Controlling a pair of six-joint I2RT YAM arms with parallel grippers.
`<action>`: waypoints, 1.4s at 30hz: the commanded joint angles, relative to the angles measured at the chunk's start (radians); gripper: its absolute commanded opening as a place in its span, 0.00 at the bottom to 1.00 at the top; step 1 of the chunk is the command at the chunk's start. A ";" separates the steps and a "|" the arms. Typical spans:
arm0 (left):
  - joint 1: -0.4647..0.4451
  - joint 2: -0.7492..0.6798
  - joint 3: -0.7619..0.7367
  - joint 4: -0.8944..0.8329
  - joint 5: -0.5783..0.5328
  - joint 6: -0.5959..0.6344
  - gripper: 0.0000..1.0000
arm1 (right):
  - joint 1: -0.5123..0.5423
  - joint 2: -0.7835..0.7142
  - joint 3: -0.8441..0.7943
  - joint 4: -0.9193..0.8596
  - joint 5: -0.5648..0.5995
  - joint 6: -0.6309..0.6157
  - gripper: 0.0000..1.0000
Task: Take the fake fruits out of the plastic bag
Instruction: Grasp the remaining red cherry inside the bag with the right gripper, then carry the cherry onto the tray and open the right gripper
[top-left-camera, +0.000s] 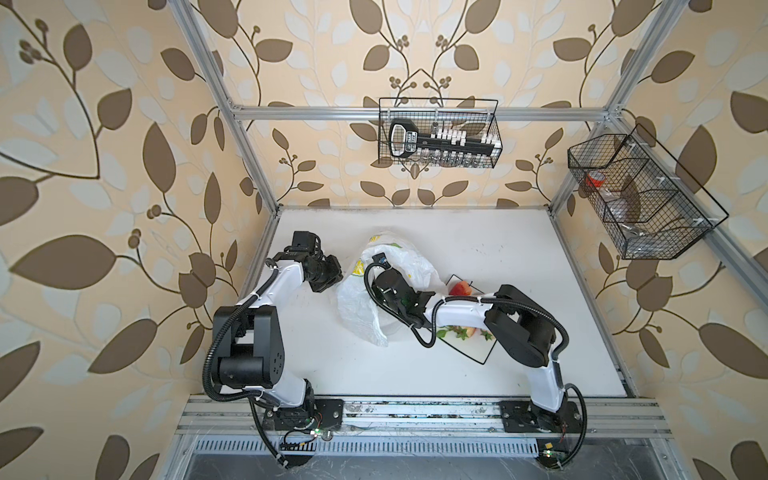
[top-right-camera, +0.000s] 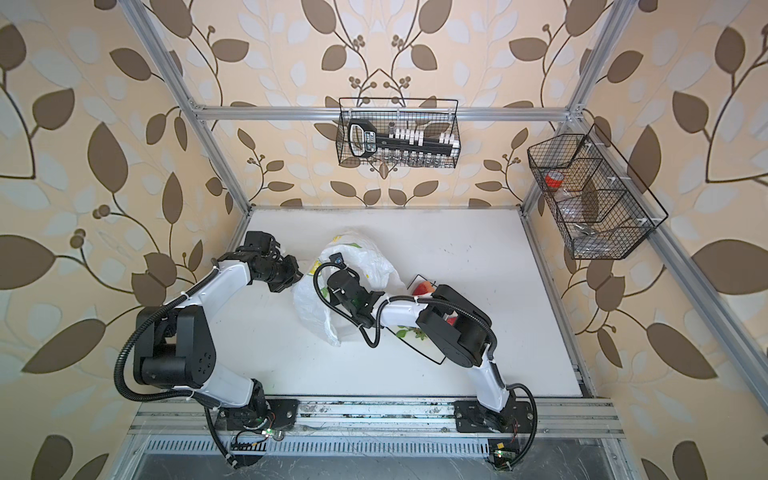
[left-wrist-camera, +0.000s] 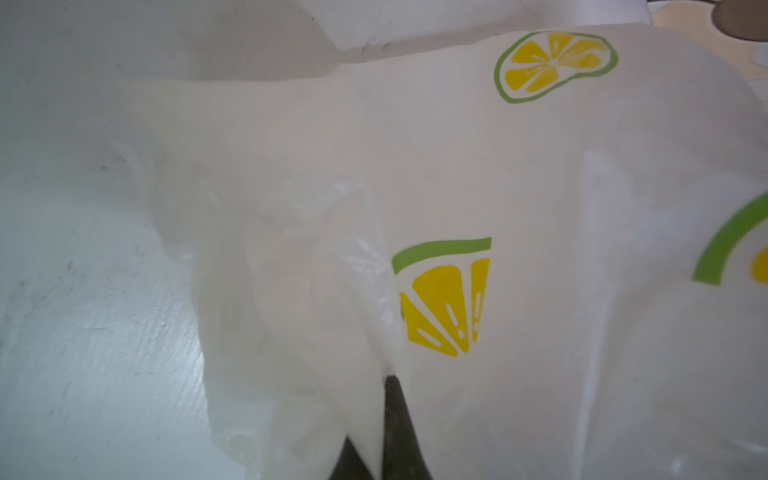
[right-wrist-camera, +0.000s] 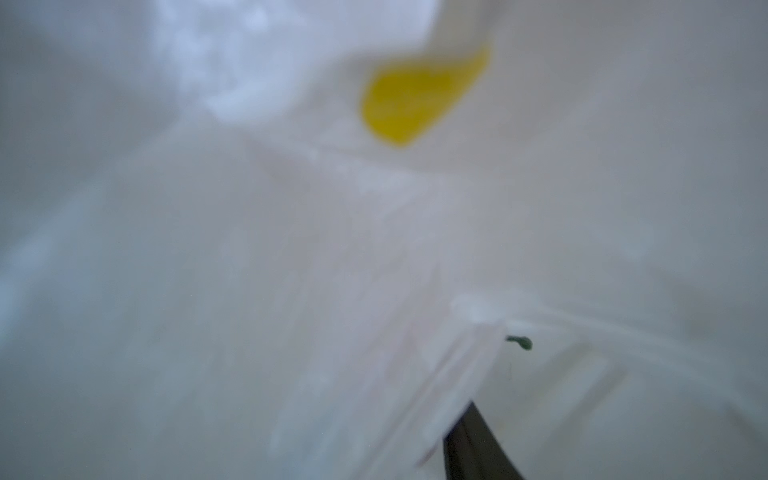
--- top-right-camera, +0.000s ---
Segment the white plastic bag fruit print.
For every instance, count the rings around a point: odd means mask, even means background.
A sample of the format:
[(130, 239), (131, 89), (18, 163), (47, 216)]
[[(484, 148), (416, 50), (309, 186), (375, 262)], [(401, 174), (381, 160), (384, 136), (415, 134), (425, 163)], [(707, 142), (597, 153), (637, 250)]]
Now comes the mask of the white plastic bag fruit print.
[(347, 230), (326, 245), (291, 292), (301, 324), (338, 347), (344, 338), (372, 328), (376, 302), (404, 294), (406, 286), (371, 238)]

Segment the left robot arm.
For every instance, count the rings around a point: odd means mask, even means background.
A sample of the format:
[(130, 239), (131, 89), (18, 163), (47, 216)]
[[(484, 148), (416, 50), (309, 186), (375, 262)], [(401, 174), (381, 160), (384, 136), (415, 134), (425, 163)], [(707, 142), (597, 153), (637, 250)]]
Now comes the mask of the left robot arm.
[(213, 270), (177, 298), (159, 307), (146, 307), (136, 329), (117, 356), (114, 384), (127, 400), (141, 403), (172, 398), (192, 399), (204, 409), (213, 443), (234, 469), (241, 467), (216, 431), (224, 416), (228, 427), (253, 433), (258, 442), (280, 441), (295, 425), (299, 402), (269, 402), (263, 385), (217, 360), (210, 331), (212, 318), (240, 289), (265, 283), (280, 293), (301, 278), (298, 262), (284, 255), (275, 237), (249, 231), (233, 252), (222, 255)]

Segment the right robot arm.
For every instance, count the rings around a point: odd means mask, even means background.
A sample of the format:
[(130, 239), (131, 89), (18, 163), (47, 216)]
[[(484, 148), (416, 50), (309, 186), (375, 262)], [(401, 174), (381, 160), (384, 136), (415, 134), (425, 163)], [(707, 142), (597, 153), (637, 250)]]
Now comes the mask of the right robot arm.
[(466, 369), (475, 388), (475, 400), (467, 404), (470, 411), (463, 417), (471, 427), (510, 433), (516, 439), (521, 422), (528, 422), (524, 444), (506, 444), (489, 453), (489, 463), (498, 471), (511, 471), (523, 461), (537, 434), (536, 400), (525, 384), (504, 382), (495, 362), (498, 337), (479, 307), (446, 284), (410, 295), (369, 291), (361, 276), (341, 260), (319, 264), (311, 279), (324, 307), (354, 325), (369, 348), (379, 346), (384, 328), (413, 327), (447, 360)]

